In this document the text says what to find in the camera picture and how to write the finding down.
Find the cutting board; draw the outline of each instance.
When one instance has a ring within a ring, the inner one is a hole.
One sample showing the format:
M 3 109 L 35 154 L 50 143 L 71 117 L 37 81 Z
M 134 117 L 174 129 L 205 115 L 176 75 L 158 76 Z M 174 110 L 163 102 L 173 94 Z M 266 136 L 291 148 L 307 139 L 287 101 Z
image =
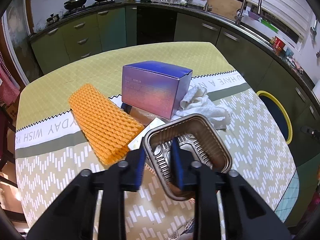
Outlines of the cutting board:
M 242 2 L 238 0 L 208 0 L 208 4 L 212 7 L 211 12 L 234 21 Z

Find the gradient colored box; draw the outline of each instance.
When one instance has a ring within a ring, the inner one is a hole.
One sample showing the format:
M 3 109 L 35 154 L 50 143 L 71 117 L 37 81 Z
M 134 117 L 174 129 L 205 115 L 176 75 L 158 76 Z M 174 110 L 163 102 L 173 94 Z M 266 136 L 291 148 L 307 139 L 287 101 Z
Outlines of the gradient colored box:
M 122 102 L 171 119 L 188 92 L 191 77 L 191 69 L 158 61 L 125 65 Z

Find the box lid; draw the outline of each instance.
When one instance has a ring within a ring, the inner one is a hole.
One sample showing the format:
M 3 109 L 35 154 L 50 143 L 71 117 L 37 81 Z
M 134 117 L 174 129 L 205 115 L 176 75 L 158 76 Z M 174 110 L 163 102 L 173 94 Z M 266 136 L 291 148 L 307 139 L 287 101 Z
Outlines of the box lid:
M 176 65 L 172 65 L 164 62 L 153 61 L 153 60 L 133 63 L 125 66 L 147 70 L 147 71 L 151 71 L 154 73 L 158 73 L 158 74 L 162 74 L 162 75 L 166 75 L 166 76 L 170 76 L 178 79 L 192 72 L 192 69 L 188 69 L 185 67 L 180 67 L 180 66 L 176 66 Z

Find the metal bolt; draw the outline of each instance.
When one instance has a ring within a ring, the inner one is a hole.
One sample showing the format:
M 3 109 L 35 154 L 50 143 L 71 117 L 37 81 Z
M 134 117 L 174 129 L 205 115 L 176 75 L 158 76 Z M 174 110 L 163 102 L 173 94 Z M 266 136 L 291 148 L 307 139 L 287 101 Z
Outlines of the metal bolt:
M 231 177 L 237 177 L 237 176 L 239 175 L 239 173 L 238 173 L 238 171 L 231 170 L 231 171 L 229 171 L 229 175 L 230 175 Z
M 129 165 L 129 163 L 127 161 L 118 162 L 118 167 L 120 167 L 120 168 L 125 168 L 128 165 Z
M 192 165 L 192 167 L 194 167 L 194 168 L 200 168 L 201 167 L 201 162 L 199 162 L 199 161 L 193 161 L 192 163 L 191 163 L 191 165 Z
M 91 171 L 89 169 L 85 169 L 80 173 L 82 177 L 88 177 L 90 174 L 91 174 Z

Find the table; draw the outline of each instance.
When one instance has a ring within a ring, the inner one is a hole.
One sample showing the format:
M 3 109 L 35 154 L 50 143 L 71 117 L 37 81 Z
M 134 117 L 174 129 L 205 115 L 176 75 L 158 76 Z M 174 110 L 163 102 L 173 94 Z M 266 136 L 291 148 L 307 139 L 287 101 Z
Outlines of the table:
M 39 78 L 22 91 L 17 117 L 16 172 L 29 226 L 82 169 L 97 172 L 107 168 L 99 162 L 73 119 L 68 97 L 83 84 L 91 83 L 120 106 L 122 66 L 146 60 L 193 69 L 195 78 L 190 85 L 205 86 L 214 103 L 223 102 L 233 109 L 231 124 L 218 131 L 232 156 L 232 168 L 276 209 L 296 167 L 274 119 L 212 44 L 171 42 L 88 57 Z M 125 193 L 128 239 L 165 239 L 185 225 L 193 213 L 191 202 L 170 200 L 153 171 L 147 168 L 139 192 Z M 221 227 L 225 238 L 223 220 Z

